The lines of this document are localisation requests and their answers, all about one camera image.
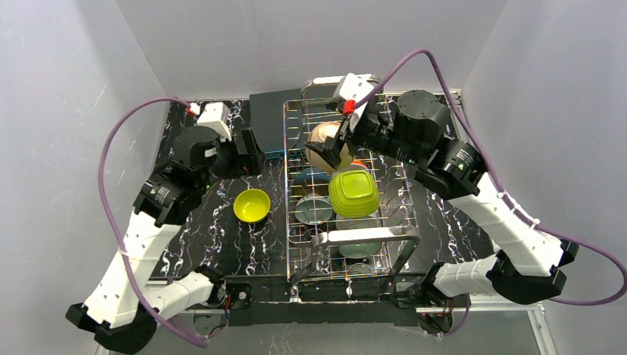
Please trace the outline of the teal speckled bowl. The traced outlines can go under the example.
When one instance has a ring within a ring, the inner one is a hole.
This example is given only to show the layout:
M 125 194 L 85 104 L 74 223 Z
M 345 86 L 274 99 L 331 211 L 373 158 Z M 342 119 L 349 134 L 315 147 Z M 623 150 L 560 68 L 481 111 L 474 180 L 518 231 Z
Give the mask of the teal speckled bowl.
M 302 224 L 315 226 L 331 220 L 334 210 L 327 197 L 311 193 L 295 205 L 294 216 Z

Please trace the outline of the steel wire dish rack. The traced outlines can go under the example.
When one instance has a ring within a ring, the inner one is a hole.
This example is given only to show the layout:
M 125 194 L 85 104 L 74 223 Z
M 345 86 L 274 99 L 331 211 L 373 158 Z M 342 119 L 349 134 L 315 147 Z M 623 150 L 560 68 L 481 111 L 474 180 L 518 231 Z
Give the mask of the steel wire dish rack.
M 389 289 L 419 242 L 404 165 L 349 144 L 336 166 L 322 147 L 348 131 L 328 109 L 340 76 L 313 78 L 283 106 L 288 282 L 367 279 Z

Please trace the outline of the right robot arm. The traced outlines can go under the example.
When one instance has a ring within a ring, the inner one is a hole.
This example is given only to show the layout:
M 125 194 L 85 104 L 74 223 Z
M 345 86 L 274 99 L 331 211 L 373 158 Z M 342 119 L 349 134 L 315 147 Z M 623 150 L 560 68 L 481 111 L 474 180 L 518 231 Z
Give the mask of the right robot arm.
M 465 213 L 498 245 L 480 260 L 436 263 L 422 281 L 424 294 L 498 294 L 522 305 L 562 294 L 567 280 L 562 267 L 575 259 L 577 245 L 542 231 L 496 186 L 477 143 L 447 134 L 457 113 L 451 102 L 410 90 L 400 95 L 390 117 L 380 112 L 377 98 L 336 95 L 325 107 L 342 116 L 339 129 L 308 147 L 326 163 L 338 168 L 342 150 L 363 148 L 411 164 L 418 183 Z

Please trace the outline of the orange bowl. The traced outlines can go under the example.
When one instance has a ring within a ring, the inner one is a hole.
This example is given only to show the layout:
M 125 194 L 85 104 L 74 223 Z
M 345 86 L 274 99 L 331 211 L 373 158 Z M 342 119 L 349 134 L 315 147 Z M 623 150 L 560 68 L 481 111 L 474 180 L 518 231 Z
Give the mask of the orange bowl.
M 361 170 L 367 169 L 366 164 L 365 164 L 365 163 L 363 163 L 363 162 L 362 162 L 362 161 L 360 161 L 360 160 L 353 160 L 353 161 L 351 162 L 350 167 L 351 167 L 352 169 L 361 169 Z

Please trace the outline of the lime green square bowl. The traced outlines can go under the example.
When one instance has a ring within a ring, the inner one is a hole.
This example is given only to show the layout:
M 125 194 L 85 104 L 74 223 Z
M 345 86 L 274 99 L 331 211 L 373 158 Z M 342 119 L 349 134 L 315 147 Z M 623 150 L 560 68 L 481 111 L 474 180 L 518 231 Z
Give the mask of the lime green square bowl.
M 340 172 L 331 178 L 329 198 L 333 210 L 343 217 L 364 217 L 379 207 L 379 190 L 366 170 Z

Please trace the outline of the yellow rimmed bowl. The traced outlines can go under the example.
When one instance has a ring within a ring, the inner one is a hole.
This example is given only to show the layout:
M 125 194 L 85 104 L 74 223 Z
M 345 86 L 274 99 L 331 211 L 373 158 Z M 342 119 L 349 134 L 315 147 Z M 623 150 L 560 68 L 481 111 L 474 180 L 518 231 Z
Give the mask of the yellow rimmed bowl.
M 233 210 L 236 217 L 245 223 L 257 223 L 263 220 L 271 208 L 271 200 L 261 189 L 247 189 L 238 194 Z

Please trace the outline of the dark blue gold bowl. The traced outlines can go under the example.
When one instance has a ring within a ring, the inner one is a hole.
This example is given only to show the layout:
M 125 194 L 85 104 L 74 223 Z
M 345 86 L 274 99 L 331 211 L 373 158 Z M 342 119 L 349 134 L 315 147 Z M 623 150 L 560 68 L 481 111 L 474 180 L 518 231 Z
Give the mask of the dark blue gold bowl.
M 291 185 L 293 196 L 304 197 L 309 194 L 328 196 L 331 177 L 317 168 L 306 168 L 296 175 Z

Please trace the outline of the beige cream bowl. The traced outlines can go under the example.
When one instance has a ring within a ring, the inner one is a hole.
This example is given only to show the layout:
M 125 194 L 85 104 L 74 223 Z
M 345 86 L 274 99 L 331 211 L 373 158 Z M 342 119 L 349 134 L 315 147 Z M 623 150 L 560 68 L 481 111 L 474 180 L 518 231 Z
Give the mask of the beige cream bowl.
M 339 128 L 340 122 L 338 121 L 320 123 L 311 130 L 308 142 L 324 143 L 327 138 L 334 138 Z M 327 173 L 334 173 L 341 169 L 348 168 L 353 162 L 353 156 L 350 154 L 347 145 L 344 145 L 340 152 L 341 163 L 339 164 L 339 168 L 333 168 L 317 152 L 313 152 L 309 148 L 305 148 L 305 157 L 312 167 Z

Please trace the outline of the light green bowl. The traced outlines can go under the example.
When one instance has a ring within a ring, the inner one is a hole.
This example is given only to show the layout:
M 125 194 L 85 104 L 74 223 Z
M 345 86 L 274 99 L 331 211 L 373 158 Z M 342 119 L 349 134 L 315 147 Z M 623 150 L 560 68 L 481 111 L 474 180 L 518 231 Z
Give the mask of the light green bowl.
M 349 259 L 364 259 L 377 254 L 382 242 L 344 244 L 339 246 L 339 253 Z

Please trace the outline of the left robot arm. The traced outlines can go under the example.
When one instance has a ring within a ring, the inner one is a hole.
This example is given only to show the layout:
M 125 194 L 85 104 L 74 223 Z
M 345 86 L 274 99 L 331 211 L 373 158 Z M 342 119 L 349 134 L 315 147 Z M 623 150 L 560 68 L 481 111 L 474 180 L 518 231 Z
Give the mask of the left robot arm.
M 105 275 L 82 303 L 71 305 L 67 319 L 93 333 L 109 351 L 136 354 L 157 327 L 187 308 L 207 302 L 223 276 L 199 266 L 158 290 L 146 284 L 163 250 L 177 235 L 203 196 L 227 179 L 259 175 L 265 154 L 249 128 L 228 137 L 207 126 L 189 126 L 176 137 L 173 153 L 142 185 L 121 242 Z

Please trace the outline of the pale white ribbed bowl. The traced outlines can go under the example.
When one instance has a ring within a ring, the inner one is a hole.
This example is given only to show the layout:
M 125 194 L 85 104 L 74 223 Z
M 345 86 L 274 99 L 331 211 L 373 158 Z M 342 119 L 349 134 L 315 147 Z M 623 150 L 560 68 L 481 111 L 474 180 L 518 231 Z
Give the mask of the pale white ribbed bowl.
M 378 228 L 379 222 L 376 218 L 342 218 L 336 221 L 336 229 L 339 231 L 354 229 Z

